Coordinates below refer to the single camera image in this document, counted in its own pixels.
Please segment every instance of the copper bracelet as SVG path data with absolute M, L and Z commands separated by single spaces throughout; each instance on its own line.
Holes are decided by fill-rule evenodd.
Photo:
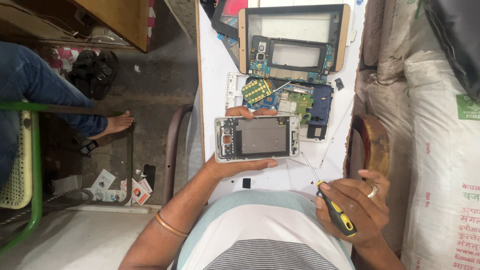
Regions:
M 172 226 L 168 225 L 161 217 L 160 217 L 160 211 L 158 211 L 156 213 L 156 220 L 158 220 L 158 222 L 163 226 L 165 227 L 165 229 L 169 230 L 171 233 L 173 233 L 174 235 L 177 235 L 177 236 L 180 236 L 180 237 L 187 237 L 188 236 L 188 233 L 182 233 L 176 229 L 174 229 Z

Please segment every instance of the cable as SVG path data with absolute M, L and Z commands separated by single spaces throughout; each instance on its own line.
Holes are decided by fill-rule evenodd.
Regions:
M 116 156 L 114 156 L 114 155 L 112 155 L 112 154 L 108 154 L 108 153 L 92 153 L 92 154 L 90 154 L 90 156 L 97 155 L 97 154 L 104 154 L 104 155 L 112 156 L 112 157 L 114 157 L 114 158 L 116 158 L 116 159 L 119 159 L 122 164 L 125 164 L 125 161 L 123 161 L 121 158 L 116 157 Z
M 88 195 L 88 200 L 86 200 L 86 201 L 84 201 L 84 202 L 82 202 L 82 203 L 80 203 L 80 204 L 87 203 L 87 202 L 89 202 L 89 201 L 91 201 L 91 200 L 93 199 L 93 194 L 92 194 L 92 192 L 90 192 L 90 190 L 84 189 L 84 188 L 77 188 L 77 189 L 72 189 L 72 190 L 66 191 L 66 192 L 64 192 L 64 193 L 55 195 L 55 196 L 53 196 L 52 198 L 50 198 L 50 199 L 46 200 L 45 202 L 43 202 L 43 204 L 46 204 L 46 203 L 48 203 L 48 202 L 50 202 L 50 201 L 52 201 L 52 200 L 54 200 L 54 199 L 56 199 L 56 198 L 58 198 L 58 197 L 61 197 L 61 196 L 65 195 L 65 194 L 68 194 L 68 193 L 71 193 L 71 192 L 76 192 L 76 191 L 80 191 L 80 192 L 86 193 L 86 194 Z M 58 210 L 62 210 L 62 209 L 68 208 L 68 207 L 71 207 L 71 206 L 67 206 L 67 207 L 64 207 L 64 208 L 60 208 L 60 209 L 58 209 Z M 11 218 L 3 221 L 2 223 L 0 223 L 0 227 L 3 226 L 3 225 L 10 224 L 10 223 L 12 223 L 12 222 L 16 222 L 16 220 L 17 220 L 19 217 L 21 217 L 21 216 L 23 216 L 23 215 L 25 215 L 26 213 L 31 212 L 31 211 L 32 211 L 31 209 L 25 210 L 25 211 L 23 211 L 22 213 L 20 213 L 20 214 L 18 214 L 18 215 L 16 215 L 16 216 L 13 216 L 13 217 L 11 217 Z
M 94 36 L 94 37 L 86 37 L 86 36 L 84 36 L 84 35 L 81 35 L 81 34 L 80 34 L 78 31 L 77 31 L 77 32 L 75 32 L 75 33 L 74 33 L 72 36 L 73 36 L 73 37 L 75 37 L 75 36 L 77 36 L 77 35 L 78 35 L 78 36 L 81 36 L 81 37 L 85 37 L 85 38 L 94 38 L 94 37 L 108 37 L 108 38 L 110 38 L 111 40 L 115 41 L 115 39 L 114 39 L 114 38 L 112 38 L 112 37 L 109 37 L 109 36 Z
M 20 9 L 20 8 L 18 8 L 18 7 L 16 7 L 16 6 L 14 6 L 14 5 L 5 4 L 5 3 L 0 3 L 0 6 L 11 7 L 11 8 L 14 8 L 14 9 L 16 9 L 16 10 L 18 10 L 18 11 L 21 11 L 21 12 L 23 12 L 23 13 L 26 13 L 26 14 L 28 14 L 28 15 L 30 15 L 30 16 L 37 17 L 38 19 L 40 19 L 40 20 L 44 21 L 45 23 L 47 23 L 47 24 L 49 24 L 49 25 L 53 26 L 54 28 L 56 28 L 57 30 L 59 30 L 60 32 L 62 32 L 62 33 L 64 33 L 64 34 L 66 34 L 66 35 L 68 35 L 68 36 L 72 36 L 72 37 L 75 37 L 75 36 L 81 36 L 81 37 L 84 37 L 84 38 L 106 37 L 106 38 L 109 38 L 109 39 L 111 39 L 111 40 L 115 41 L 115 39 L 114 39 L 113 37 L 109 37 L 109 36 L 94 36 L 94 37 L 87 37 L 87 36 L 81 35 L 81 34 L 80 34 L 78 31 L 76 31 L 75 33 L 71 33 L 71 32 L 73 32 L 73 31 L 74 31 L 74 29 L 73 29 L 73 28 L 71 28 L 71 27 L 70 27 L 68 24 L 66 24 L 66 23 L 65 23 L 64 21 L 62 21 L 61 19 L 59 19 L 59 18 L 56 18 L 56 17 L 53 17 L 53 16 L 48 16 L 48 15 L 36 15 L 36 14 L 34 14 L 34 13 L 32 13 L 32 12 L 29 12 L 29 11 L 27 11 L 27 10 L 23 10 L 23 9 Z M 67 32 L 67 30 L 65 30 L 65 29 L 62 29 L 62 28 L 60 28 L 60 27 L 58 27 L 58 26 L 54 25 L 53 23 L 51 23 L 51 22 L 49 22 L 49 21 L 47 21 L 47 20 L 43 19 L 42 17 L 53 18 L 53 19 L 55 19 L 55 20 L 57 20 L 57 21 L 61 22 L 62 24 L 64 24 L 65 26 L 67 26 L 67 27 L 68 27 L 68 28 L 71 30 L 71 32 Z

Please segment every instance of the finger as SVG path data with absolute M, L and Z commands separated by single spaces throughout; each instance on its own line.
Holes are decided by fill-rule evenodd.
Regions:
M 377 205 L 370 198 L 368 198 L 356 187 L 339 183 L 332 183 L 330 186 L 337 189 L 347 197 L 355 200 L 380 228 L 383 228 L 388 224 L 388 213 L 385 213 L 383 210 L 377 207 Z
M 385 200 L 388 194 L 388 189 L 390 188 L 390 181 L 388 181 L 384 175 L 375 170 L 359 170 L 358 173 L 361 177 L 371 179 L 375 183 L 374 185 L 378 188 L 377 196 Z
M 230 163 L 232 166 L 235 166 L 236 170 L 239 172 L 244 171 L 260 171 L 266 168 L 273 168 L 278 166 L 278 163 L 274 159 L 265 159 L 265 160 L 254 160 L 254 161 L 242 161 Z
M 373 188 L 369 184 L 367 184 L 365 181 L 362 181 L 362 180 L 353 180 L 353 179 L 341 178 L 341 179 L 331 181 L 328 184 L 331 185 L 333 183 L 342 184 L 342 185 L 357 188 L 365 196 L 370 195 L 370 193 L 372 193 L 372 191 L 373 191 Z M 378 196 L 373 196 L 371 198 L 371 201 L 373 201 L 383 213 L 388 214 L 389 209 L 388 209 L 388 206 L 385 204 L 385 199 L 380 198 Z
M 342 209 L 355 226 L 357 226 L 357 223 L 364 224 L 362 221 L 364 221 L 365 218 L 368 218 L 368 215 L 355 200 L 345 196 L 340 191 L 330 187 L 326 183 L 321 183 L 320 188 L 327 197 Z
M 343 238 L 343 233 L 333 224 L 332 219 L 330 218 L 330 214 L 328 213 L 327 204 L 322 197 L 315 197 L 315 205 L 316 209 L 316 216 L 318 222 L 329 232 L 331 235 Z
M 356 187 L 366 196 L 368 196 L 373 190 L 369 184 L 367 184 L 365 181 L 362 181 L 362 180 L 340 178 L 340 179 L 336 179 L 334 181 L 328 182 L 328 184 L 332 184 L 332 183 L 338 183 L 338 184 Z
M 278 111 L 267 108 L 261 108 L 253 112 L 254 115 L 276 115 Z
M 225 116 L 243 116 L 248 119 L 253 119 L 253 113 L 249 111 L 245 106 L 228 108 L 225 112 Z

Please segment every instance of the forearm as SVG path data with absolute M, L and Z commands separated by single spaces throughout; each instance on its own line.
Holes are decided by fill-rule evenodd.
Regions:
M 190 232 L 200 212 L 221 179 L 203 167 L 161 210 L 162 219 L 176 230 Z M 166 269 L 185 238 L 165 229 L 154 218 L 131 246 L 120 265 L 127 269 Z
M 355 247 L 356 251 L 372 270 L 405 270 L 383 237 L 369 247 Z

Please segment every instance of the green chair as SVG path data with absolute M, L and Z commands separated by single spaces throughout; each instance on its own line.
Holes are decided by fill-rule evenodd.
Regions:
M 47 105 L 30 102 L 0 101 L 0 110 L 22 111 L 18 152 L 11 175 L 0 191 L 0 207 L 21 209 L 31 201 L 31 217 L 27 226 L 6 245 L 0 247 L 0 257 L 8 250 L 26 239 L 38 226 L 42 217 L 42 168 L 40 155 L 39 112 L 95 114 L 105 117 L 118 116 L 122 112 Z M 127 176 L 133 174 L 133 126 L 127 129 Z M 127 185 L 127 194 L 132 193 L 132 186 Z M 122 202 L 95 202 L 101 205 L 125 205 L 130 200 L 127 196 Z

